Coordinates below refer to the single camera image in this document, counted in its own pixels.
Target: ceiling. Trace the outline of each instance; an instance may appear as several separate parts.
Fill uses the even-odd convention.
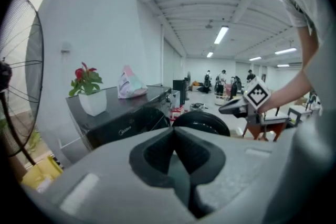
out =
[[[276,66],[301,62],[298,35],[287,12],[278,0],[155,0],[188,57],[246,61]],[[229,31],[221,44],[214,41],[222,26]],[[294,53],[275,55],[276,51],[296,47]]]

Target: ceiling light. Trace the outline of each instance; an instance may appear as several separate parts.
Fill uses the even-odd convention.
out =
[[[275,54],[286,54],[288,52],[293,52],[293,51],[296,51],[296,48],[290,48],[290,49],[287,49],[287,50],[281,50],[281,51],[277,51]]]
[[[222,28],[220,29],[219,34],[216,38],[215,44],[221,43],[223,37],[225,36],[225,34],[227,33],[228,30],[229,30],[228,27],[222,26]]]
[[[250,61],[255,61],[255,60],[260,60],[260,59],[261,59],[261,57],[256,57],[256,58],[250,59]]]

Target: black countertop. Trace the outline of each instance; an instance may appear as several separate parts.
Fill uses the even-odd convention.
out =
[[[149,102],[160,102],[162,99],[165,99],[170,90],[171,88],[169,87],[148,86],[146,95],[131,99],[118,99],[117,87],[105,89],[107,97],[106,111],[95,117],[88,115],[84,111],[78,96],[67,98],[67,103],[74,120],[85,134],[127,113],[136,112]]]

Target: wheel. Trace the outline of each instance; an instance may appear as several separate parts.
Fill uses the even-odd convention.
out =
[[[175,120],[173,127],[189,127],[207,133],[230,136],[229,128],[220,118],[202,111],[182,114]]]

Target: potted plant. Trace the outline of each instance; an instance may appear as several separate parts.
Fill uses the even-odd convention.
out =
[[[96,68],[88,68],[83,62],[82,65],[82,68],[75,71],[76,78],[71,81],[73,89],[69,95],[73,97],[78,94],[85,112],[91,116],[97,116],[106,110],[106,92],[100,90],[98,84],[103,82]]]

